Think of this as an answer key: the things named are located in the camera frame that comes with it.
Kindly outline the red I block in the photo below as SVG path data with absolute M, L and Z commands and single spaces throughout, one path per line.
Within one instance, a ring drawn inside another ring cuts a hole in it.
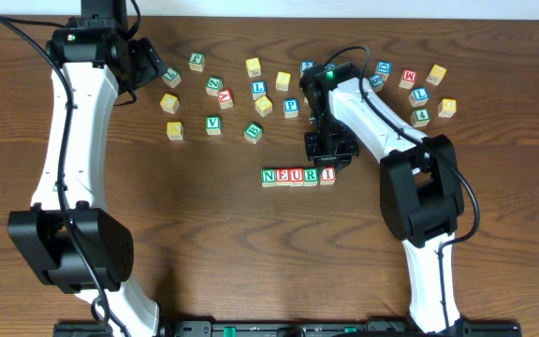
M 321 170 L 320 184 L 332 185 L 336 182 L 336 170 L 334 167 L 325 167 Z

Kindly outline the green R block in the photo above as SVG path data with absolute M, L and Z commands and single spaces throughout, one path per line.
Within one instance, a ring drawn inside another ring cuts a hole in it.
M 303 170 L 303 185 L 316 186 L 319 183 L 319 175 L 317 168 L 305 168 Z

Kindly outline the red U block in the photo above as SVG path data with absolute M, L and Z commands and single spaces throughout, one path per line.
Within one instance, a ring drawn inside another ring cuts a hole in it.
M 289 173 L 289 185 L 290 186 L 303 186 L 304 185 L 304 169 L 303 168 L 290 168 Z

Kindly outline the blue P block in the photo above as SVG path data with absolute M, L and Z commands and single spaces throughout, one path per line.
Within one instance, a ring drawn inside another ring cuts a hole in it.
M 295 118 L 299 115 L 299 102 L 296 98 L 288 98 L 284 101 L 284 117 Z

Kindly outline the green N block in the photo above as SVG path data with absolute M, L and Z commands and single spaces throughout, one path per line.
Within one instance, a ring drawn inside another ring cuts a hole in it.
M 276 170 L 274 168 L 264 168 L 261 170 L 261 183 L 263 187 L 273 187 L 276 185 Z

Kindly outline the red E block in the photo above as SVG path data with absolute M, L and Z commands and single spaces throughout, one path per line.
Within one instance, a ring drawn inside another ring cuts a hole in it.
M 290 178 L 289 178 L 289 169 L 288 168 L 277 168 L 275 170 L 275 184 L 277 186 L 289 186 L 290 185 Z

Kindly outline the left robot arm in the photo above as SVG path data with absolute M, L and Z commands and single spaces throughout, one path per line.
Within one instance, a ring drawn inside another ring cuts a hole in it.
M 46 286 L 89 303 L 106 336 L 161 336 L 159 305 L 133 276 L 130 231 L 107 212 L 104 173 L 109 120 L 118 95 L 161 76 L 148 39 L 124 14 L 96 10 L 54 31 L 53 112 L 45 164 L 28 211 L 7 230 Z

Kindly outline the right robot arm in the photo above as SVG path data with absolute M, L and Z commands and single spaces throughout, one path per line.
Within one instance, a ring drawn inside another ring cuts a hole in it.
M 304 70 L 299 88 L 312 112 L 314 132 L 305 136 L 309 160 L 341 170 L 365 145 L 380 169 L 380 210 L 401 241 L 411 284 L 409 316 L 426 333 L 455 333 L 451 253 L 464 211 L 452 142 L 430 138 L 405 123 L 373 91 L 359 69 L 345 63 Z

